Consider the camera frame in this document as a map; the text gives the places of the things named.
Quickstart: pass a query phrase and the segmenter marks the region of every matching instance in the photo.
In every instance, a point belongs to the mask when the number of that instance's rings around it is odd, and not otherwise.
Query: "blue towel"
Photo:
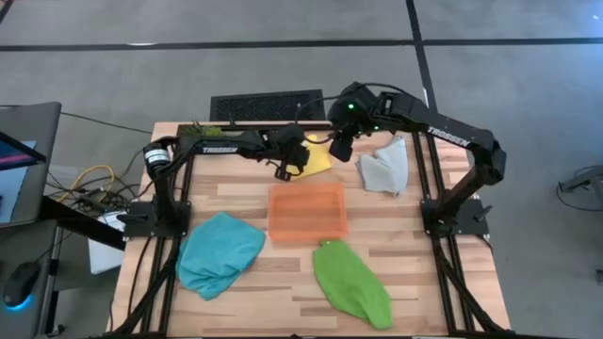
[[[182,285],[211,300],[235,282],[264,247],[266,235],[220,212],[197,226],[180,247],[176,273]]]

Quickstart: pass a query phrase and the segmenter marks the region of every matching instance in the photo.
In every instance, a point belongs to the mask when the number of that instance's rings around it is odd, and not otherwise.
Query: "wooden table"
[[[173,136],[178,123],[159,122],[153,139]],[[355,167],[358,155],[373,154],[391,139],[386,133],[361,137],[354,142],[348,163],[333,159],[333,168],[308,177],[308,182],[341,182],[346,187],[350,234],[345,241],[379,277],[392,299],[394,327],[376,332],[365,322],[333,309],[321,292],[312,268],[312,245],[279,245],[267,234],[266,245],[253,266],[228,290],[211,301],[176,283],[168,336],[249,335],[410,335],[446,334],[440,290],[435,274],[432,246],[424,234],[419,200],[422,198],[413,140],[406,141],[409,182],[398,198],[363,190]],[[436,141],[447,186],[458,182],[469,168],[465,150]],[[432,166],[424,152],[430,180]],[[193,205],[190,228],[220,211],[241,218],[252,226],[268,228],[268,193],[279,184],[274,167],[255,163],[238,155],[196,156],[189,200]],[[149,182],[144,175],[142,184]],[[436,192],[432,183],[432,192]],[[469,290],[486,312],[502,327],[509,327],[497,272],[490,250],[472,235],[458,236],[464,275]],[[116,326],[125,319],[134,271],[144,239],[128,242],[113,303]],[[134,294],[135,305],[149,281],[153,252],[147,250]],[[166,253],[171,244],[166,244]],[[457,326],[463,327],[456,292]],[[158,326],[163,290],[155,300],[152,330]]]

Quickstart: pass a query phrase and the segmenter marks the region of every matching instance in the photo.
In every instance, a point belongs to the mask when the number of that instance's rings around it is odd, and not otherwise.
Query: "gray floor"
[[[424,39],[603,37],[595,0],[416,0],[416,7]],[[0,26],[0,44],[409,39],[408,23],[398,0],[19,0]],[[488,220],[513,328],[599,338],[601,216],[562,206],[554,188],[601,163],[603,46],[426,50],[440,110],[491,129],[509,156],[505,181],[481,197],[494,205]],[[212,95],[333,94],[352,80],[423,94],[412,47],[0,53],[0,74],[0,104],[57,100],[66,112],[147,130],[155,121],[207,120]],[[68,184],[91,165],[120,170],[148,139],[62,117],[51,171]],[[141,171],[138,162],[128,181]],[[593,206],[578,194],[567,199]],[[108,274],[61,297],[58,317],[70,327],[63,337],[103,330],[114,283]],[[82,299],[98,307],[82,312]]]

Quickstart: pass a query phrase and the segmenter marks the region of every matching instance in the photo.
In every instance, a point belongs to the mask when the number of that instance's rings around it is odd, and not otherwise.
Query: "white cloth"
[[[377,150],[375,156],[360,155],[356,167],[365,183],[365,190],[391,192],[397,197],[408,185],[408,158],[402,137]]]

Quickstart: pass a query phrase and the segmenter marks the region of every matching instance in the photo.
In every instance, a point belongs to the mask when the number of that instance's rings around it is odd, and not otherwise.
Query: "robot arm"
[[[483,185],[494,185],[504,177],[506,154],[492,132],[433,113],[405,91],[376,96],[363,84],[353,83],[333,104],[329,120],[335,130],[330,153],[341,161],[350,160],[355,137],[376,131],[424,132],[472,152],[475,166],[459,184],[440,196],[431,214],[432,222],[454,222],[464,201]]]

